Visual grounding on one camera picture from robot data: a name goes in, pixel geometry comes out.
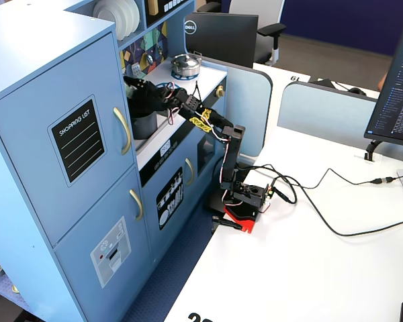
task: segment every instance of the office chair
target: office chair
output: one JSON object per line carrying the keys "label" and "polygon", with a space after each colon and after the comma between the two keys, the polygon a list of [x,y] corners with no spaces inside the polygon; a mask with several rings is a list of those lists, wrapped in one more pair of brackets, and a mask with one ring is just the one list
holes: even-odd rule
{"label": "office chair", "polygon": [[[285,0],[231,1],[229,13],[259,16],[254,62],[272,66],[279,59],[279,37],[286,29],[279,22],[284,2]],[[209,2],[201,6],[198,12],[220,12],[220,8],[220,3]]]}
{"label": "office chair", "polygon": [[207,0],[205,5],[202,5],[197,12],[221,12],[221,0]]}

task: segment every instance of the chalkboard label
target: chalkboard label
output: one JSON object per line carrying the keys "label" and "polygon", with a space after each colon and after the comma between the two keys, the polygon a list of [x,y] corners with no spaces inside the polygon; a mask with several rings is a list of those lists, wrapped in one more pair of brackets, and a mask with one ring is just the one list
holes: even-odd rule
{"label": "chalkboard label", "polygon": [[69,181],[74,181],[104,152],[93,100],[52,128]]}

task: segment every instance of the monitor screen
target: monitor screen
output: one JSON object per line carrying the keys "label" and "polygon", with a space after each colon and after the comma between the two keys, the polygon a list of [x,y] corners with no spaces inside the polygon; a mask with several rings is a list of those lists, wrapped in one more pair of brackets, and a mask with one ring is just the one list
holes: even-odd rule
{"label": "monitor screen", "polygon": [[[252,68],[257,25],[257,15],[192,13],[185,22],[187,51]],[[272,46],[270,39],[267,52]]]}
{"label": "monitor screen", "polygon": [[403,33],[364,137],[403,145]]}

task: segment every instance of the robotic hand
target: robotic hand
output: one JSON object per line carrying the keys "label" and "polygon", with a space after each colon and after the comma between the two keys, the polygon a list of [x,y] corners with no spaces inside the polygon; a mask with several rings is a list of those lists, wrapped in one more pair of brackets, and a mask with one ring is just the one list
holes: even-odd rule
{"label": "robotic hand", "polygon": [[223,203],[227,191],[230,193],[232,203],[225,203],[224,206],[226,213],[233,218],[234,222],[218,218],[214,218],[214,221],[251,232],[266,197],[271,196],[271,191],[269,185],[261,188],[236,181],[236,164],[245,128],[239,125],[234,126],[213,109],[204,107],[199,99],[188,94],[185,89],[157,88],[149,81],[126,76],[124,81],[130,87],[129,104],[132,109],[139,107],[143,109],[140,112],[145,113],[168,111],[171,115],[178,112],[194,126],[226,145],[220,171],[220,186],[225,190],[222,197]]}

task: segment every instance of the oven sticker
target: oven sticker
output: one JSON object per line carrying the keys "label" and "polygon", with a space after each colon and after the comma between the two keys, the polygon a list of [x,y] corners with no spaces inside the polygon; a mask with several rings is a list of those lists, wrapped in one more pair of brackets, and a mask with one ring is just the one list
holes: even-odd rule
{"label": "oven sticker", "polygon": [[183,200],[183,170],[182,167],[156,197],[156,209],[159,214],[160,230],[166,225]]}

